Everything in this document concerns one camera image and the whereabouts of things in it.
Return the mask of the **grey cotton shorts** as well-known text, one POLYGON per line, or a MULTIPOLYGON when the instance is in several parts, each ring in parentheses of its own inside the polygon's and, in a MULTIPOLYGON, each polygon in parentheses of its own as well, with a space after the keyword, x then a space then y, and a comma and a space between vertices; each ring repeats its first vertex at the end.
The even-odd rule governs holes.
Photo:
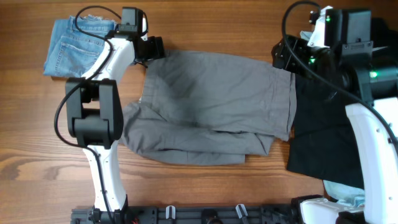
POLYGON ((149 64, 141 99, 124 108, 121 140, 170 164, 242 164, 288 140, 296 106, 291 72, 235 55, 171 50, 149 64))

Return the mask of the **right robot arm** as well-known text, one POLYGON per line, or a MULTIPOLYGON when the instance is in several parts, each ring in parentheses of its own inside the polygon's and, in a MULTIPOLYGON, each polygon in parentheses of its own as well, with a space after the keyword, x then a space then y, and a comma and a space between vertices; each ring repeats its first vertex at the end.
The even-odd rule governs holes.
POLYGON ((369 9, 324 9, 309 40, 283 34, 273 64, 296 77, 288 169, 337 183, 295 198, 300 223, 397 222, 397 32, 369 9))

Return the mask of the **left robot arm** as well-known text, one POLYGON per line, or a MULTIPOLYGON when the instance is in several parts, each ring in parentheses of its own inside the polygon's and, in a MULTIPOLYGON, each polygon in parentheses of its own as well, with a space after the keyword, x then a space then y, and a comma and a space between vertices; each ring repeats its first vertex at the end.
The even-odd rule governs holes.
POLYGON ((123 112, 118 83, 130 65, 163 58, 161 37, 149 37, 146 13, 124 7, 121 22, 101 39, 104 49, 80 78, 69 78, 58 106, 67 111, 70 136, 90 165, 95 202, 88 210, 72 211, 72 223, 135 223, 119 172, 118 142, 123 112))

